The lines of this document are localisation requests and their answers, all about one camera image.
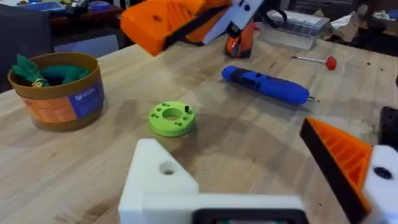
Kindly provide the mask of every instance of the white plastic bracket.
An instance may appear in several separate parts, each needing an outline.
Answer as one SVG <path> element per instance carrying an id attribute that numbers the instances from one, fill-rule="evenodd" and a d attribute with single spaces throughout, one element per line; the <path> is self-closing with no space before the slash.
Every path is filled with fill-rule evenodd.
<path id="1" fill-rule="evenodd" d="M 195 179 L 156 140 L 139 140 L 119 204 L 121 224 L 190 224 L 201 208 L 304 211 L 294 195 L 200 194 Z"/>
<path id="2" fill-rule="evenodd" d="M 372 206 L 364 224 L 398 224 L 398 153 L 395 149 L 373 148 L 363 193 Z"/>

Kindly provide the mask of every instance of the clear plastic container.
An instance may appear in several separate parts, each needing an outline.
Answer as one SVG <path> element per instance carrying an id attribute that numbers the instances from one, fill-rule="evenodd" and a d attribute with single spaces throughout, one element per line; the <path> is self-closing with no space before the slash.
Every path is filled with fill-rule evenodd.
<path id="1" fill-rule="evenodd" d="M 260 38 L 265 41 L 310 50 L 317 42 L 320 33 L 329 24 L 329 19 L 292 11 L 284 11 L 287 24 L 283 26 L 283 18 L 276 11 L 268 12 L 268 16 L 280 28 L 273 29 L 267 24 L 261 31 Z"/>

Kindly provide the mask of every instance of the orange 3d printed part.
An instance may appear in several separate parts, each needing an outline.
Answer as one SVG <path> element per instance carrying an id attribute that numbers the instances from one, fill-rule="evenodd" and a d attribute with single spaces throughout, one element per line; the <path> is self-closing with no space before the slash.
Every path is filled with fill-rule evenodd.
<path id="1" fill-rule="evenodd" d="M 197 42 L 221 17 L 231 0 L 146 0 L 125 10 L 123 32 L 152 55 L 161 53 L 193 31 L 188 40 Z"/>
<path id="2" fill-rule="evenodd" d="M 313 118 L 305 118 L 300 136 L 348 219 L 358 223 L 371 210 L 363 195 L 363 186 L 373 147 Z"/>

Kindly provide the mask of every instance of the green cloth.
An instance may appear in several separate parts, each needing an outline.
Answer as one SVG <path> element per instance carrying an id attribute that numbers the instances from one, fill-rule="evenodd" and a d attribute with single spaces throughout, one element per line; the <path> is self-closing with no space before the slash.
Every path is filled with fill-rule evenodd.
<path id="1" fill-rule="evenodd" d="M 76 65 L 54 65 L 40 73 L 48 80 L 61 80 L 62 84 L 67 84 L 86 77 L 90 71 Z"/>
<path id="2" fill-rule="evenodd" d="M 17 55 L 17 64 L 12 66 L 14 73 L 36 87 L 49 86 L 49 82 L 40 74 L 39 68 L 27 57 Z"/>
<path id="3" fill-rule="evenodd" d="M 17 55 L 14 73 L 32 86 L 55 86 L 75 82 L 90 74 L 86 68 L 76 65 L 54 65 L 39 71 L 38 66 L 27 57 Z"/>

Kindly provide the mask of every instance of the blue screwdriver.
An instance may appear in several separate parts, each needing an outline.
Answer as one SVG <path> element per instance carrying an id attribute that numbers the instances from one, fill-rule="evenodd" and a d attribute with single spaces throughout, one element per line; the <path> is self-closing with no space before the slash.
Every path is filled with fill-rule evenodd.
<path id="1" fill-rule="evenodd" d="M 238 83 L 263 95 L 273 97 L 286 103 L 303 104 L 317 101 L 310 92 L 297 83 L 257 73 L 244 68 L 227 66 L 222 72 L 224 79 Z"/>

